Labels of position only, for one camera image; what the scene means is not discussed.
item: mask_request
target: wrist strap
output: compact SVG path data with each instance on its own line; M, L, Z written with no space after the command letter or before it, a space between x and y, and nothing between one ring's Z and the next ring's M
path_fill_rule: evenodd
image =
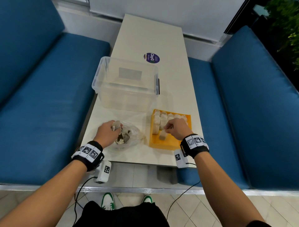
M186 136L181 142L181 150L184 157L190 155L192 158L200 152L210 152L206 141L198 134L190 134L189 136Z
M87 144L82 145L73 155L72 160L79 160L83 162L87 171L96 169L101 161L104 159L102 153L102 146L96 141L90 141Z

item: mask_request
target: round sticker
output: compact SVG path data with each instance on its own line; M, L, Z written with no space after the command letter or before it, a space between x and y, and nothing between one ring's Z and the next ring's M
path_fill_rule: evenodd
M144 59L149 63L158 63L160 61L159 56L153 53L146 53Z

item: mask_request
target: green and white sneaker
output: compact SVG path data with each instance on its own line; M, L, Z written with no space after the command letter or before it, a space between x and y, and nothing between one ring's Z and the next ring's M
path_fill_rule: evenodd
M104 194L102 203L101 203L101 208L103 208L106 211L115 210L114 198L110 192L107 192Z
M150 196L145 196L143 198L142 202L150 202L150 203L152 203L152 198Z

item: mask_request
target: clear plastic bag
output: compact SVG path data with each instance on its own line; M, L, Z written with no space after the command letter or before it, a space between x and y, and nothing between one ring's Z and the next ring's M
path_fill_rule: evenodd
M130 131L129 132L129 140L126 143L123 144L116 144L116 142L114 142L113 144L111 144L109 147L109 149L112 150L119 150L119 149L126 149L129 147L132 147L138 143L141 143L145 137L145 135L139 130L139 128L137 128L135 125L129 123L129 122L125 122L125 121L121 121L121 123L123 124L122 128L123 131Z

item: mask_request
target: blue sofa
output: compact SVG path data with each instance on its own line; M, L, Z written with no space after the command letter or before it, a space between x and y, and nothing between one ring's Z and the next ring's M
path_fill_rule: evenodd
M107 42L63 33L51 0L0 2L0 183L41 185L65 167Z
M189 58L210 153L241 189L299 190L299 93L247 26L211 63ZM178 182L199 182L194 168Z

